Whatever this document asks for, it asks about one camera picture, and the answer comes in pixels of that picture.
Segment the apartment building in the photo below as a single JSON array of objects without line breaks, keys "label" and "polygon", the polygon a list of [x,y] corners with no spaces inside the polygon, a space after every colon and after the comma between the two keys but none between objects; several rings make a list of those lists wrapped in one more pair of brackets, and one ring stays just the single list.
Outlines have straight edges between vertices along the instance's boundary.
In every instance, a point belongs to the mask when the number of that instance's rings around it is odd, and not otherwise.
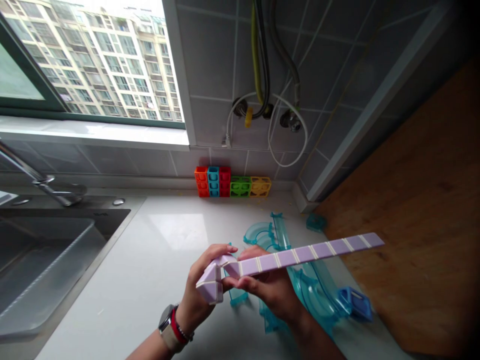
[{"label": "apartment building", "polygon": [[0,11],[73,113],[183,121],[165,19],[55,0]]}]

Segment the gray hose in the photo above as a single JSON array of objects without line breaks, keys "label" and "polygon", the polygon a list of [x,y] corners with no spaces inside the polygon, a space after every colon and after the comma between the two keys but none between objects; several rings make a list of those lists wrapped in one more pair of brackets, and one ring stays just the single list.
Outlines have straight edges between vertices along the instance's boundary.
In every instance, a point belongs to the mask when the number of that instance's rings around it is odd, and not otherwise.
[{"label": "gray hose", "polygon": [[291,76],[293,77],[293,84],[294,84],[294,96],[295,96],[295,103],[294,106],[300,105],[300,76],[295,63],[293,62],[292,58],[290,57],[287,49],[282,44],[279,38],[279,33],[277,32],[277,18],[275,15],[275,10],[277,8],[277,0],[271,0],[270,4],[270,35],[271,39],[273,40],[273,44],[275,45],[275,49],[278,51],[278,54],[281,56],[283,61],[288,65]]}]

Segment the person's left hand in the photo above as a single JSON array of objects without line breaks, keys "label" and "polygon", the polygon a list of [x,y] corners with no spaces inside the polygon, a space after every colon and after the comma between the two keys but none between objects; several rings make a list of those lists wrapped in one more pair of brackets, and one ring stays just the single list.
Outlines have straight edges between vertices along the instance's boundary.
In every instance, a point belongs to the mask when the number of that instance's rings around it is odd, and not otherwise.
[{"label": "person's left hand", "polygon": [[[238,249],[228,244],[210,245],[200,258],[191,266],[186,280],[185,293],[175,313],[175,319],[185,335],[190,336],[194,330],[212,313],[215,305],[209,305],[197,290],[197,281],[213,259],[228,253],[236,253]],[[232,285],[222,280],[223,292]]]}]

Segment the hand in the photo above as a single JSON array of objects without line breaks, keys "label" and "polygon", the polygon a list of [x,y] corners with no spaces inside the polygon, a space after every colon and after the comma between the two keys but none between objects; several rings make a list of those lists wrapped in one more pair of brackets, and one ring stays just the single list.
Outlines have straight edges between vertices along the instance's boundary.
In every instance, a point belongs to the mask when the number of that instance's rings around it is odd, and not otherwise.
[{"label": "hand", "polygon": [[[197,290],[197,281],[213,259],[228,253],[236,253],[238,249],[228,244],[210,245],[208,249],[191,266],[186,280],[185,292],[175,314],[175,319],[185,335],[190,336],[194,330],[212,313],[215,305],[209,305]],[[227,292],[232,285],[223,280],[223,292]]]},{"label": "hand", "polygon": [[[249,247],[238,257],[238,261],[270,254],[258,245]],[[263,273],[255,279],[243,276],[240,279],[225,277],[223,286],[245,290],[258,296],[268,306],[275,316],[285,321],[289,326],[296,322],[306,309],[300,302],[290,281],[287,269],[278,269]]]}]

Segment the person's right hand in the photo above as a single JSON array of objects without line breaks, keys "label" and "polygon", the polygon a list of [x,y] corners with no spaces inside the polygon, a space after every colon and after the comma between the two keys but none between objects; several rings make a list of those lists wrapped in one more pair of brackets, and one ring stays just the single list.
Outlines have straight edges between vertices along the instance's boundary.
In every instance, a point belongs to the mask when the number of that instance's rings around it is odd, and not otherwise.
[{"label": "person's right hand", "polygon": [[[268,251],[254,245],[244,250],[237,260],[241,261],[268,254],[270,254]],[[233,277],[226,277],[223,279],[223,284],[231,285],[258,296],[275,316],[287,324],[295,322],[305,311],[297,294],[295,294],[287,269],[284,268],[260,274],[258,279],[250,276],[243,276],[238,280]]]}]

